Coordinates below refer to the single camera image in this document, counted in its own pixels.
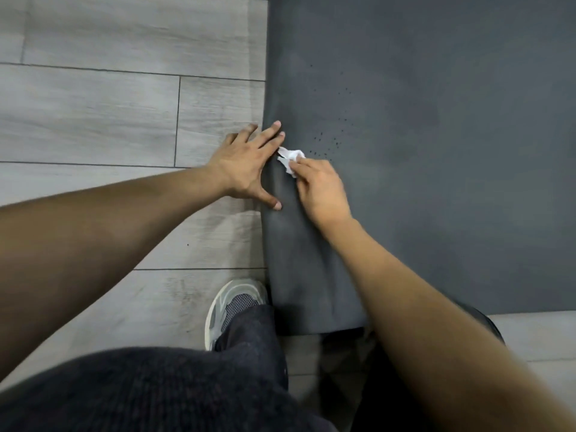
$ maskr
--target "sneaker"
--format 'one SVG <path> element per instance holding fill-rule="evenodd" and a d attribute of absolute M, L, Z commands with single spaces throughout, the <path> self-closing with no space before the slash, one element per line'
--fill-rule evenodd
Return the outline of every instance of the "sneaker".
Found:
<path fill-rule="evenodd" d="M 235 315 L 255 305 L 267 305 L 264 285 L 254 279 L 231 280 L 220 289 L 206 317 L 204 344 L 213 350 L 216 340 L 224 333 Z"/>

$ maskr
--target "right hand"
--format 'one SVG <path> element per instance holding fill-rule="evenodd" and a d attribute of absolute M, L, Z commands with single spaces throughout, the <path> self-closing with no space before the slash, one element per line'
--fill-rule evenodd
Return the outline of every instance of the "right hand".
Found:
<path fill-rule="evenodd" d="M 290 161 L 290 168 L 297 176 L 304 210 L 322 233 L 352 219 L 344 185 L 330 162 L 298 158 Z"/>

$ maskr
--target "white tissue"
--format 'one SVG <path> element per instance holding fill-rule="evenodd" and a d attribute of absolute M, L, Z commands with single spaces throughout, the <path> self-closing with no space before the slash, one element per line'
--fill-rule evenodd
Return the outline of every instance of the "white tissue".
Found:
<path fill-rule="evenodd" d="M 290 174 L 292 177 L 296 178 L 296 175 L 290 169 L 290 161 L 295 161 L 298 158 L 305 158 L 306 156 L 301 150 L 287 150 L 284 147 L 278 147 L 278 154 L 280 157 L 278 160 L 286 167 L 286 173 Z"/>

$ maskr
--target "dark pants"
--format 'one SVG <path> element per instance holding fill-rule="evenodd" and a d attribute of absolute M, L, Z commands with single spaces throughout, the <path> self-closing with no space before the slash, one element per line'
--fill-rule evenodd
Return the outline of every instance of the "dark pants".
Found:
<path fill-rule="evenodd" d="M 458 305 L 502 340 L 487 316 L 471 306 Z M 276 336 L 272 306 L 254 306 L 236 315 L 216 342 L 215 350 L 221 352 L 220 355 L 229 355 L 231 361 L 249 368 L 256 375 L 288 389 L 286 358 Z M 381 423 L 384 411 L 386 422 L 402 425 L 403 430 L 436 430 L 382 347 L 377 346 L 352 432 L 374 428 Z"/>

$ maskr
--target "exercise mat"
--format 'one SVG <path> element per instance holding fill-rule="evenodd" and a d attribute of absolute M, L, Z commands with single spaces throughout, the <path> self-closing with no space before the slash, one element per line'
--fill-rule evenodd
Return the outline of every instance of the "exercise mat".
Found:
<path fill-rule="evenodd" d="M 264 124 L 329 159 L 352 214 L 487 314 L 576 309 L 576 0 L 269 0 Z M 361 326 L 275 159 L 265 259 L 291 334 Z"/>

